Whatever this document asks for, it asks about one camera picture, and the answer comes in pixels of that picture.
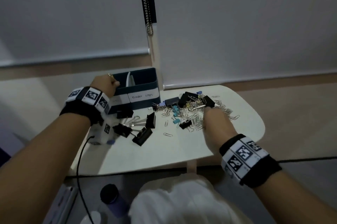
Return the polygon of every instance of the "white table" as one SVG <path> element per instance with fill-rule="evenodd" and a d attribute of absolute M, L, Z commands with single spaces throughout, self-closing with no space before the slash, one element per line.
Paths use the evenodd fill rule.
<path fill-rule="evenodd" d="M 265 125 L 257 112 L 233 90 L 220 86 L 205 86 L 185 89 L 175 89 L 160 92 L 161 100 L 179 96 L 185 91 L 195 93 L 202 91 L 204 95 L 216 96 L 214 100 L 222 100 L 226 107 L 233 110 L 232 116 L 240 115 L 232 121 L 238 133 L 249 136 L 258 141 L 265 133 Z M 141 119 L 152 113 L 148 108 L 135 110 L 134 116 Z M 163 118 L 161 112 L 156 112 L 156 128 L 153 134 L 140 147 L 132 142 L 133 136 L 119 137 L 114 145 L 86 145 L 81 158 L 80 175 L 107 175 L 129 171 L 137 171 L 163 165 L 190 161 L 193 159 L 212 156 L 213 153 L 206 146 L 202 130 L 189 132 L 187 129 L 177 128 L 171 117 Z M 71 175 L 76 170 L 78 157 L 82 146 L 71 166 Z"/>

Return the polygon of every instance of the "dark blue organizer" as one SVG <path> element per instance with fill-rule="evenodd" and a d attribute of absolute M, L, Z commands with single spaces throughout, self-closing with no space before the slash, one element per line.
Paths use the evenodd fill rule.
<path fill-rule="evenodd" d="M 158 89 L 158 80 L 157 80 L 157 74 L 155 68 L 148 68 L 143 70 L 136 70 L 130 72 L 130 76 L 133 76 L 135 86 L 132 87 L 126 87 L 126 78 L 129 72 L 125 73 L 117 73 L 114 74 L 114 77 L 117 81 L 120 82 L 120 86 L 116 89 L 115 96 L 113 98 L 116 99 L 116 96 L 124 95 L 123 97 L 126 98 L 126 94 L 136 93 L 136 92 L 142 92 L 146 90 L 154 90 Z M 145 97 L 144 94 L 132 94 L 133 96 L 128 96 L 129 98 L 134 100 L 138 97 Z M 151 107 L 152 103 L 159 104 L 160 103 L 160 96 L 157 98 L 152 99 L 146 99 L 136 102 L 130 102 L 130 103 L 124 103 L 120 105 L 115 105 L 110 108 L 109 114 L 116 113 L 117 111 L 123 110 L 125 108 L 131 108 L 133 110 L 142 109 L 146 107 Z"/>

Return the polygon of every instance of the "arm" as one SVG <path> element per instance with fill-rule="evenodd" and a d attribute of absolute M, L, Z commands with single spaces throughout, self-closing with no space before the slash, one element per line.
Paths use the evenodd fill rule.
<path fill-rule="evenodd" d="M 108 75 L 91 84 L 109 97 L 118 85 Z M 89 128 L 89 118 L 65 113 L 0 168 L 0 223 L 43 221 Z"/>
<path fill-rule="evenodd" d="M 238 133 L 220 109 L 207 108 L 204 112 L 205 139 L 212 151 Z M 285 172 L 271 175 L 254 192 L 277 223 L 337 223 L 337 212 L 303 188 Z"/>

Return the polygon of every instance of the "gold ring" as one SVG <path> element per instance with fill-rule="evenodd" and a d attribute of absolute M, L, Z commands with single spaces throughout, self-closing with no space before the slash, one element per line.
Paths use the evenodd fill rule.
<path fill-rule="evenodd" d="M 112 78 L 112 80 L 115 80 L 115 78 L 112 74 L 108 73 L 108 75 L 110 76 L 110 78 Z"/>

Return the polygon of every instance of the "storage compartment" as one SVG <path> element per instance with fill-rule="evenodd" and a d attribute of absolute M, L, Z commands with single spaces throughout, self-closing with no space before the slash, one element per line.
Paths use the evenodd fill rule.
<path fill-rule="evenodd" d="M 155 68 L 148 68 L 130 72 L 135 85 L 127 87 L 128 72 L 114 74 L 120 86 L 116 89 L 115 96 L 110 99 L 109 114 L 125 108 L 133 110 L 151 107 L 152 103 L 160 103 L 157 74 Z"/>

